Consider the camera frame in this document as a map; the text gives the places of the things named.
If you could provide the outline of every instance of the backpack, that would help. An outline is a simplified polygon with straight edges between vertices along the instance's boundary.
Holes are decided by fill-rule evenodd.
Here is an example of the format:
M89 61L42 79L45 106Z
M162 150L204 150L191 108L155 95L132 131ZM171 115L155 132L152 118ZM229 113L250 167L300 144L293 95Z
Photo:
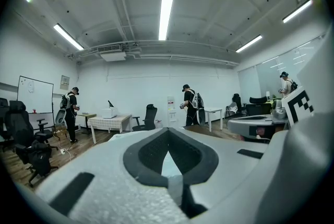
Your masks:
M202 109L204 108L204 102L202 97L200 96L199 93L193 93L192 91L190 91L192 94L194 94L193 100L190 102L192 104L192 106L195 109Z
M69 95L65 94L65 95L62 96L62 100L61 100L61 103L60 103L61 109L67 110L71 107L71 104L70 104L70 101L69 101L69 96L73 96L73 95L74 95L73 93L70 93Z
M291 92L293 92L294 90L297 89L298 84L295 81L292 81L292 82L290 80L288 80L288 81L291 83Z

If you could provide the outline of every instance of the cap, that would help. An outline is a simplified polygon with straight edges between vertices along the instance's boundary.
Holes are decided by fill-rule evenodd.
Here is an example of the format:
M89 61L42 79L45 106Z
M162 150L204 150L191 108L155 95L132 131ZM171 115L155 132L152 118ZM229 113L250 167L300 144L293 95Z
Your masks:
M190 88L190 86L189 86L188 84L183 85L182 92L184 92L184 89L185 89L185 88Z
M77 91L77 95L79 95L79 89L77 87L74 87L73 89L75 89Z
M285 77L285 76L288 76L288 75L289 75L288 73L282 72L282 74L280 75L280 77L282 78L282 77Z

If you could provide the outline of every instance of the man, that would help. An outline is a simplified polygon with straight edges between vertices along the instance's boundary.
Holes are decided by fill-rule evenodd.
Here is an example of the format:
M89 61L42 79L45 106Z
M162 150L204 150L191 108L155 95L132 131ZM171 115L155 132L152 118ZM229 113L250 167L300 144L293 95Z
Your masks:
M198 125L197 115L196 115L197 110L191 104L191 101L195 96L195 91L190 89L190 86L188 84L185 84L183 86L182 92L184 92L184 105L182 109L188 106L186 126L191 126L192 124Z
M75 95L79 95L79 89L77 87L73 88L68 94L70 107L66 109L65 121L67 125L67 130L69 133L69 138L71 143L76 143L78 140L75 138L75 116L76 112L74 110L79 111L80 108L77 107L77 98Z
M282 72L280 75L280 78L283 78L284 83L283 83L283 89L280 90L279 92L283 94L283 97L286 97L291 93L291 85L292 85L292 79L288 77L288 73Z

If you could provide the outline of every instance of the ceiling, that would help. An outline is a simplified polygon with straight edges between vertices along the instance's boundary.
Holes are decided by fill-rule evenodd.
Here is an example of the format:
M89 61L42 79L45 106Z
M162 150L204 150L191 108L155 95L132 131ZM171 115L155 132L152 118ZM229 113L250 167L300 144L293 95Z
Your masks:
M161 0L11 0L10 6L40 36L82 61L100 58L89 54L98 45L135 41L146 54L238 62L235 50L259 34L265 37L305 1L174 0L165 42L158 41ZM85 48L86 57L54 31L56 23Z

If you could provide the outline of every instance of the black backpack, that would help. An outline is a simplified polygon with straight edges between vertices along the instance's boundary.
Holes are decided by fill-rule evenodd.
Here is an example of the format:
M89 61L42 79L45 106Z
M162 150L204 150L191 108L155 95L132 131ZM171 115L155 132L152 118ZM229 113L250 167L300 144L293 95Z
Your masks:
M288 81L291 83L291 92L293 92L294 90L297 89L298 84L295 81L292 81L292 82L290 80Z

